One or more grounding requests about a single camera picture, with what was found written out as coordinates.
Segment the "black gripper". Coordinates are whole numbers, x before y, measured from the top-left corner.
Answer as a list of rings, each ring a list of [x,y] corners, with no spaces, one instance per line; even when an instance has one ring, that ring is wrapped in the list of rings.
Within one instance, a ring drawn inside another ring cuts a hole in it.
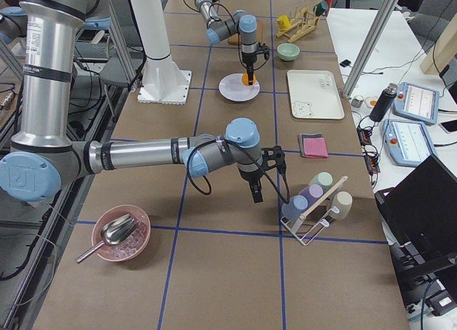
[[[264,61],[268,61],[268,46],[266,44],[256,42],[254,44],[241,45],[241,61],[246,67],[248,85],[255,84],[254,71],[256,69],[254,68],[254,64],[257,61],[258,55],[263,55]]]
[[[261,192],[262,171],[256,165],[238,165],[238,171],[241,178],[249,183],[254,203],[261,203],[263,196]]]

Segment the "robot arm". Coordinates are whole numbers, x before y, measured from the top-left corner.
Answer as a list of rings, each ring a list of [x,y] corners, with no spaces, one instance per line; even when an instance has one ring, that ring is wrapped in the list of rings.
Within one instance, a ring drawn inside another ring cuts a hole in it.
[[[213,5],[220,0],[194,0],[206,22],[206,35],[217,44],[241,36],[242,62],[248,86],[260,53],[256,18],[237,11],[221,20]],[[140,102],[185,104],[191,71],[173,61],[161,0],[130,0],[146,56]],[[233,120],[221,136],[200,135],[100,144],[71,141],[66,135],[76,33],[83,26],[114,25],[109,0],[19,0],[28,16],[21,127],[11,138],[11,153],[1,160],[1,188],[22,201],[42,201],[62,187],[90,174],[133,166],[184,164],[189,178],[237,163],[255,203],[262,202],[263,152],[255,123]]]
[[[254,15],[238,10],[223,20],[215,8],[219,1],[194,0],[194,3],[197,12],[202,15],[206,22],[206,35],[210,44],[218,44],[230,36],[237,35],[240,45],[238,56],[246,70],[241,81],[244,85],[251,86],[256,83],[254,64],[257,62],[257,57],[263,55],[267,61],[270,56],[270,49],[257,39],[258,22]]]

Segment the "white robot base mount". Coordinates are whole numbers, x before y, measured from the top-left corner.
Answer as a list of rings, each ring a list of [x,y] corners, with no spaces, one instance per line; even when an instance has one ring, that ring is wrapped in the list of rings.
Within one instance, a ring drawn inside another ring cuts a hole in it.
[[[174,62],[161,0],[130,0],[146,55],[138,101],[186,103],[191,75]]]

